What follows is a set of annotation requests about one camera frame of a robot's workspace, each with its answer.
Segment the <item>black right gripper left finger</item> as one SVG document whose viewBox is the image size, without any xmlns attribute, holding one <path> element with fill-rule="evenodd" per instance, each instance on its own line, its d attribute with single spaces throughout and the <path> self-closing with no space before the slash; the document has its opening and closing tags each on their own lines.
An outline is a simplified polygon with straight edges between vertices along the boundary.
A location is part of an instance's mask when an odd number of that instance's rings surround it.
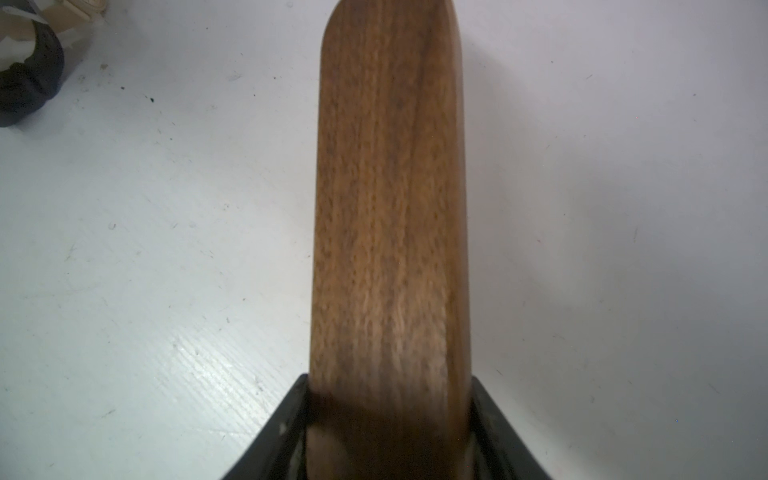
<svg viewBox="0 0 768 480">
<path fill-rule="evenodd" d="M 224 480 L 306 480 L 308 375 L 300 375 Z"/>
</svg>

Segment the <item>brown wooden watch stand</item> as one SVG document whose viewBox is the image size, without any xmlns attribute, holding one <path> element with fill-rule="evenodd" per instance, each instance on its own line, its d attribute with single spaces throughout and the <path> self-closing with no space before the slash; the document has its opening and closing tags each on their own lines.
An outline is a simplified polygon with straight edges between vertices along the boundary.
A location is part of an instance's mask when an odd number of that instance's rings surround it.
<svg viewBox="0 0 768 480">
<path fill-rule="evenodd" d="M 321 46 L 312 479 L 469 479 L 462 57 L 449 1 L 342 1 Z"/>
</svg>

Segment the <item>black digital watch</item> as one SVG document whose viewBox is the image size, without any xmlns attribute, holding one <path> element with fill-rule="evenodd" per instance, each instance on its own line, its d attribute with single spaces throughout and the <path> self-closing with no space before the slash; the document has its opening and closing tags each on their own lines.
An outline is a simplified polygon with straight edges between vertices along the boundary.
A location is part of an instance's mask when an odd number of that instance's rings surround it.
<svg viewBox="0 0 768 480">
<path fill-rule="evenodd" d="M 34 50 L 1 72 L 1 127 L 10 127 L 41 109 L 59 91 L 65 56 L 54 29 L 33 1 L 2 1 L 1 11 L 29 20 Z"/>
</svg>

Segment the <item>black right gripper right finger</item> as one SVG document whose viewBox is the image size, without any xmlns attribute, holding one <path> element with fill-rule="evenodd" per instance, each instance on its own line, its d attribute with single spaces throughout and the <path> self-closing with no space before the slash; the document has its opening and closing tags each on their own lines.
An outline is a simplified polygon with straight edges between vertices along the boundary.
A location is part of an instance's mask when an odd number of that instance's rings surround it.
<svg viewBox="0 0 768 480">
<path fill-rule="evenodd" d="M 475 479 L 552 479 L 477 377 L 471 383 L 470 433 Z"/>
</svg>

